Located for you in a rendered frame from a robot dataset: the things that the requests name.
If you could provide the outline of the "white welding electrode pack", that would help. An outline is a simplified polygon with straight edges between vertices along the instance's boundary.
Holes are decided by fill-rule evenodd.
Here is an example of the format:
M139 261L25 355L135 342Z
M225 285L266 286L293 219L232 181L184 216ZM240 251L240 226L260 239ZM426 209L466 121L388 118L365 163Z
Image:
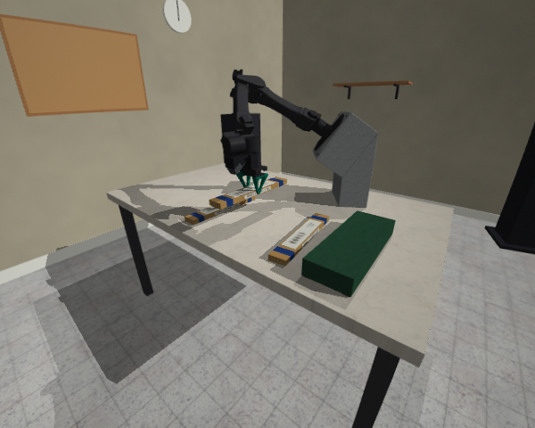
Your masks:
M286 266L329 221L329 216L315 213L269 254L268 260Z
M270 178L265 181L260 193L270 191L272 189L275 189L285 184L287 184L287 179L285 178L280 178L280 177ZM222 210L226 207L232 206L238 202L245 201L259 194L257 194L255 186L250 185L242 189L233 191L231 193L220 195L218 197L210 199L209 201L210 201L210 206Z

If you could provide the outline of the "cream welding electrode pack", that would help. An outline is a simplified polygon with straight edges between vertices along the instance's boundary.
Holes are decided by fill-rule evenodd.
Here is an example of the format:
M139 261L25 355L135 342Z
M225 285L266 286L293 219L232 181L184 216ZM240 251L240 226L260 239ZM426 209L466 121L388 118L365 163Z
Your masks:
M192 213L190 215L187 215L185 216L185 221L192 224L192 225L195 225L195 224L198 224L206 219L209 219L209 218L213 218L221 213L224 213L226 211L229 211L229 210L232 210L236 207L239 207L241 205L244 205L245 203L248 203L248 202L252 202L255 200L255 196L254 197L251 197L250 199L247 199L245 201L242 201L242 202L238 202L232 206L229 206L229 207L226 207L222 210L218 209L218 208L215 208L215 207L208 207L207 209L204 209L204 210L200 210L200 211L197 211L195 213Z

